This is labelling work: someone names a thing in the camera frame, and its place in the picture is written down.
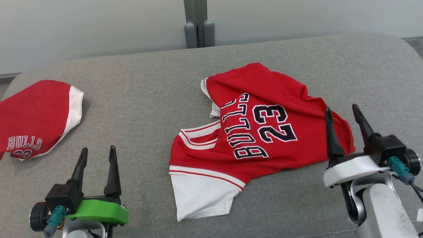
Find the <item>cable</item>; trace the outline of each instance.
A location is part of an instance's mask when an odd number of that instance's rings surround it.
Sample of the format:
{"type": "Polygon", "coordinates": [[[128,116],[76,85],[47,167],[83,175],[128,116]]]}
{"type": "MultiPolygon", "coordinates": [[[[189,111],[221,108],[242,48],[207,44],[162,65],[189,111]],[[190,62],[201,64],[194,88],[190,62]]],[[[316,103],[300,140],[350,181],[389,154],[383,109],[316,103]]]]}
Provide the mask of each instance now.
{"type": "Polygon", "coordinates": [[[419,196],[420,201],[423,203],[423,197],[420,194],[419,190],[417,189],[417,186],[413,182],[410,182],[410,185],[413,187],[413,189],[416,192],[417,196],[419,196]]]}
{"type": "Polygon", "coordinates": [[[414,186],[416,186],[417,190],[421,193],[423,193],[423,189],[419,188],[417,185],[414,184],[414,186]]]}
{"type": "Polygon", "coordinates": [[[88,233],[90,233],[94,238],[101,238],[100,235],[92,233],[91,230],[88,230],[88,233]]]}
{"type": "Polygon", "coordinates": [[[391,176],[394,177],[395,179],[399,179],[400,180],[400,178],[397,175],[393,174],[393,173],[391,174],[391,176]]]}

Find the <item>striped trim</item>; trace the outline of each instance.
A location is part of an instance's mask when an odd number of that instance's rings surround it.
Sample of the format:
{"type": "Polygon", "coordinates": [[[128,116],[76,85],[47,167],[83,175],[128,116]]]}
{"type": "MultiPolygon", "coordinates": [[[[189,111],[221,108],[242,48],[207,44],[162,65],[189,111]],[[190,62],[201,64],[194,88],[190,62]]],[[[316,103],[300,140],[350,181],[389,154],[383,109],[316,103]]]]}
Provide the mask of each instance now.
{"type": "Polygon", "coordinates": [[[190,138],[196,138],[211,134],[217,129],[220,129],[220,120],[196,128],[182,129],[182,131],[190,138]]]}
{"type": "Polygon", "coordinates": [[[169,167],[169,174],[197,175],[207,178],[213,178],[225,182],[229,185],[235,186],[240,191],[245,187],[245,183],[235,177],[208,169],[196,169],[171,165],[169,167]]]}
{"type": "Polygon", "coordinates": [[[178,135],[182,139],[184,144],[190,149],[211,149],[214,148],[214,146],[216,145],[217,137],[203,143],[192,142],[191,138],[210,135],[218,129],[220,129],[220,120],[201,127],[196,127],[192,129],[182,129],[178,135]]]}

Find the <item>black cable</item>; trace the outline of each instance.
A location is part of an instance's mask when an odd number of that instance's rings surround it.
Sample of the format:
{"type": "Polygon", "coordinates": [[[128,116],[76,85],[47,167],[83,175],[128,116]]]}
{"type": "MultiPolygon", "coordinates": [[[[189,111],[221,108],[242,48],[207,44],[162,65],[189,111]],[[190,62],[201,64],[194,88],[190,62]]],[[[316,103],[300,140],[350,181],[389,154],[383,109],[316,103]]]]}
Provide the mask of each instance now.
{"type": "Polygon", "coordinates": [[[91,230],[88,230],[88,233],[90,233],[94,238],[101,238],[100,235],[92,233],[91,230]]]}
{"type": "Polygon", "coordinates": [[[420,194],[419,190],[417,189],[417,186],[413,182],[410,182],[410,185],[413,187],[413,189],[416,192],[417,196],[419,196],[420,201],[423,203],[423,197],[420,194]]]}
{"type": "Polygon", "coordinates": [[[419,188],[417,185],[414,184],[414,186],[416,186],[417,190],[421,193],[423,193],[423,189],[419,188]]]}

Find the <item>gray fabric surface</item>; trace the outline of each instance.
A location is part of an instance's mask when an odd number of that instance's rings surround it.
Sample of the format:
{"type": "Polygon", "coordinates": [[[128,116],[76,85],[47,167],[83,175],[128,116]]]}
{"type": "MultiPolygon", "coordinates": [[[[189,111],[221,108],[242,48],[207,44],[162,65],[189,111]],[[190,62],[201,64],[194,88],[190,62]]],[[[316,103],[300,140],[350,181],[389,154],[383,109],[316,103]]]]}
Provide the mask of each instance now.
{"type": "MultiPolygon", "coordinates": [[[[0,161],[0,237],[43,237],[30,230],[29,211],[53,183],[66,182],[83,147],[89,149],[83,191],[86,196],[102,194],[111,144],[118,154],[121,198],[130,211],[130,224],[115,229],[116,238],[354,237],[340,188],[323,186],[326,163],[251,181],[234,199],[229,215],[176,222],[168,175],[171,144],[181,128],[213,121],[200,80],[256,61],[322,97],[350,122],[358,150],[363,143],[352,103],[375,131],[393,133],[423,153],[423,61],[395,37],[328,36],[67,61],[22,73],[6,93],[9,97],[52,79],[85,95],[81,124],[50,154],[25,162],[0,161]]],[[[416,184],[423,185],[422,176],[416,184]]],[[[415,221],[421,207],[417,196],[399,183],[396,189],[415,221]]]]}

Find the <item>bulls jersey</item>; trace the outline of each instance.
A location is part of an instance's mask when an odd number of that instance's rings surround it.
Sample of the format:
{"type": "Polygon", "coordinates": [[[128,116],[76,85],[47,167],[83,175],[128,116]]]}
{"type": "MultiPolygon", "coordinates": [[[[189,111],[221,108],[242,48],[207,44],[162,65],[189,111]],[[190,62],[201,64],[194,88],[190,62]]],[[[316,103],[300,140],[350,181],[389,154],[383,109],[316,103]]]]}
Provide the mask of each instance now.
{"type": "MultiPolygon", "coordinates": [[[[220,120],[183,129],[173,142],[170,170],[177,219],[228,214],[251,180],[327,160],[325,109],[305,85],[259,63],[201,82],[220,120]]],[[[351,129],[333,113],[346,153],[351,129]]]]}
{"type": "Polygon", "coordinates": [[[42,80],[0,102],[0,159],[45,155],[81,121],[84,93],[42,80]]]}

